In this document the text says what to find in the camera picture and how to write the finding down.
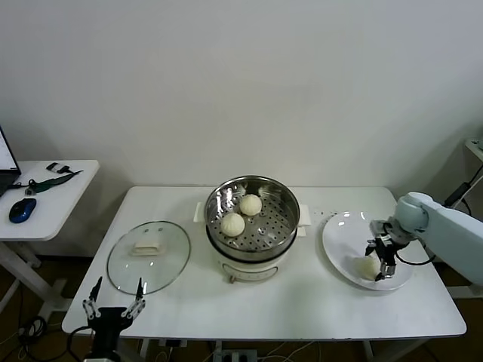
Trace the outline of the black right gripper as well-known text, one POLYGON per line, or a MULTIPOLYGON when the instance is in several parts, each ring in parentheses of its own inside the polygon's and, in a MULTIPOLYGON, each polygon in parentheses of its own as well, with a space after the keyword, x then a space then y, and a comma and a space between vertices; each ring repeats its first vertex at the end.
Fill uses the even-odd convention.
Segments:
POLYGON ((369 240, 365 248, 365 256, 378 256, 381 262, 375 281, 390 279, 395 274, 395 254, 397 247, 388 234, 377 236, 377 240, 369 240))

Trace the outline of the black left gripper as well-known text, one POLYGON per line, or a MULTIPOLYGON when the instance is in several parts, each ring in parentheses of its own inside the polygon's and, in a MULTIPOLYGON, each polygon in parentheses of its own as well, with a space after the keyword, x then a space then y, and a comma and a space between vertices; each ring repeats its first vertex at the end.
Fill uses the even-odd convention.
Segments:
POLYGON ((129 328, 146 306, 143 282, 140 278, 134 301, 127 307, 97 307, 103 277, 99 277, 82 307, 88 319, 88 326, 94 331, 92 354, 115 354, 123 330, 129 328))

